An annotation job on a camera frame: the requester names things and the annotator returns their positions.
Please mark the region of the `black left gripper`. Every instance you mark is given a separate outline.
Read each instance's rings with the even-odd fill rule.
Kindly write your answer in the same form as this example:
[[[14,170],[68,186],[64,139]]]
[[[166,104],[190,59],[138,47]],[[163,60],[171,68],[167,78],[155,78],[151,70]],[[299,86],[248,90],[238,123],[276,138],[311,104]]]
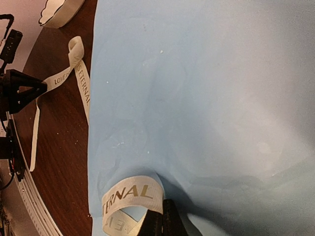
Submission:
[[[0,77],[0,117],[20,112],[33,100],[47,92],[40,79],[9,69]]]

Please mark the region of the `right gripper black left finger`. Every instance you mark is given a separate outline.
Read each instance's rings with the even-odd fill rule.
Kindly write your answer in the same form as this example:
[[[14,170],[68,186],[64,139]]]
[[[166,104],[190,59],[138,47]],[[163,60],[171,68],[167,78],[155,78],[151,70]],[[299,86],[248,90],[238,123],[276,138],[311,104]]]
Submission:
[[[147,210],[137,236],[162,236],[162,214]]]

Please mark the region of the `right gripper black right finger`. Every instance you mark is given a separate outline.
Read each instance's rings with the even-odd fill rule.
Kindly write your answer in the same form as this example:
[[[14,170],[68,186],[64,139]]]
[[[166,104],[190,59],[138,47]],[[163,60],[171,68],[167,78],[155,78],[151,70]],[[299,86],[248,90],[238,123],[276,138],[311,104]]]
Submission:
[[[164,236],[188,236],[173,200],[163,200],[162,228]]]

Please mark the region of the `cream printed ribbon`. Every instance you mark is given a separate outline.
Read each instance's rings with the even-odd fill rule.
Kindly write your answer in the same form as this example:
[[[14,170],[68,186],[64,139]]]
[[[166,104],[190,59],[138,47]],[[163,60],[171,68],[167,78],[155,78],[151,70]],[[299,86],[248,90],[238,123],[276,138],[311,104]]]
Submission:
[[[90,111],[90,77],[83,61],[84,45],[76,36],[68,43],[69,67],[44,80],[47,91],[61,86],[75,72],[85,115]],[[147,210],[163,215],[164,190],[157,176],[127,177],[113,185],[101,198],[101,211],[92,216],[94,236],[137,236]]]

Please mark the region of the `blue wrapping paper sheet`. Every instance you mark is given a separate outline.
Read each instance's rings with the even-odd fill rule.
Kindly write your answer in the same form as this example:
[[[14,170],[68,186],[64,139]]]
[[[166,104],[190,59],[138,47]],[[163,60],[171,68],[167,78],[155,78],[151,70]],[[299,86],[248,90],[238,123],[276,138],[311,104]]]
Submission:
[[[314,235],[314,1],[100,0],[91,95],[94,236],[138,175],[192,236]]]

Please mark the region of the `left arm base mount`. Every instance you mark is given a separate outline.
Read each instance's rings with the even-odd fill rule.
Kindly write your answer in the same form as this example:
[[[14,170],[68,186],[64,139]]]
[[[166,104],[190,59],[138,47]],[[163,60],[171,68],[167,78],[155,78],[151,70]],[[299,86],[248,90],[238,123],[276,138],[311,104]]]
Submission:
[[[21,182],[26,166],[13,119],[8,120],[5,136],[0,138],[0,159],[11,160],[12,170]]]

